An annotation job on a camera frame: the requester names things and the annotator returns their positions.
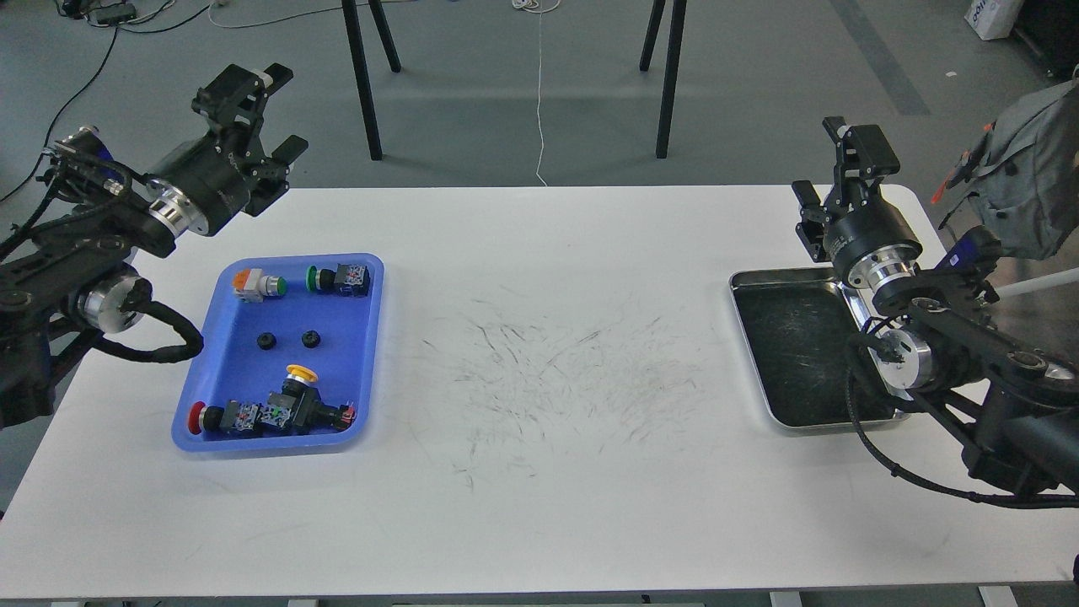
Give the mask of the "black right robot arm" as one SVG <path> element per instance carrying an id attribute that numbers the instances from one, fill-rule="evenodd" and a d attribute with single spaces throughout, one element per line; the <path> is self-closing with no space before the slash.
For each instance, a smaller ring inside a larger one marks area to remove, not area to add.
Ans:
<path id="1" fill-rule="evenodd" d="M 987 227 L 971 227 L 935 266 L 921 270 L 921 243 L 883 199 L 882 181 L 900 161 L 879 126 L 822 120 L 835 151 L 834 184 L 818 196 L 792 189 L 795 227 L 812 261 L 828 262 L 845 287 L 868 291 L 878 321 L 848 337 L 846 384 L 894 410 L 927 412 L 961 445 L 971 479 L 995 493 L 959 491 L 910 472 L 876 447 L 859 412 L 856 434 L 891 475 L 924 489 L 999 508 L 1076 507 L 1076 365 L 1001 333 L 988 315 L 988 282 L 1002 256 Z"/>

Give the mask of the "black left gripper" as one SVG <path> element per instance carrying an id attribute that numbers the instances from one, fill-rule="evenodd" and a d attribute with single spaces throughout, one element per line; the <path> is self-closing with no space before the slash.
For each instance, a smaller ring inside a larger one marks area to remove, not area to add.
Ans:
<path id="1" fill-rule="evenodd" d="M 308 139 L 291 135 L 272 153 L 260 141 L 267 101 L 293 80 L 293 70 L 271 64 L 262 72 L 228 65 L 200 88 L 191 108 L 206 119 L 208 132 L 181 143 L 149 173 L 148 212 L 175 238 L 192 230 L 211 237 L 240 212 L 252 218 L 289 189 L 293 161 Z M 261 161 L 250 169 L 248 161 Z"/>

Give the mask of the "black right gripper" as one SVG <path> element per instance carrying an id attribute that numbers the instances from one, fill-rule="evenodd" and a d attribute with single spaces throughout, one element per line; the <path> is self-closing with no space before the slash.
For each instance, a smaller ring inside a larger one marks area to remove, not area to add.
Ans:
<path id="1" fill-rule="evenodd" d="M 800 242 L 847 287 L 879 291 L 913 277 L 921 243 L 898 208 L 878 199 L 885 178 L 901 169 L 893 146 L 880 126 L 849 126 L 843 116 L 822 122 L 835 149 L 834 183 L 822 204 L 810 181 L 793 181 Z"/>

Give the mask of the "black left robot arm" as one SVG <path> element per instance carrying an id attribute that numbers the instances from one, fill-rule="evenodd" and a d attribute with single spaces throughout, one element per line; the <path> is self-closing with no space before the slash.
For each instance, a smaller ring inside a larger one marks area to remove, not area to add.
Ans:
<path id="1" fill-rule="evenodd" d="M 213 237 L 285 195 L 308 141 L 289 136 L 267 151 L 260 132 L 267 100 L 292 79 L 282 64 L 228 65 L 191 104 L 206 134 L 149 173 L 113 158 L 91 126 L 44 148 L 42 203 L 72 211 L 45 223 L 35 212 L 3 242 L 3 427 L 53 414 L 59 380 L 88 351 L 177 363 L 203 349 L 196 327 L 154 300 L 128 259 L 170 256 L 185 232 Z"/>

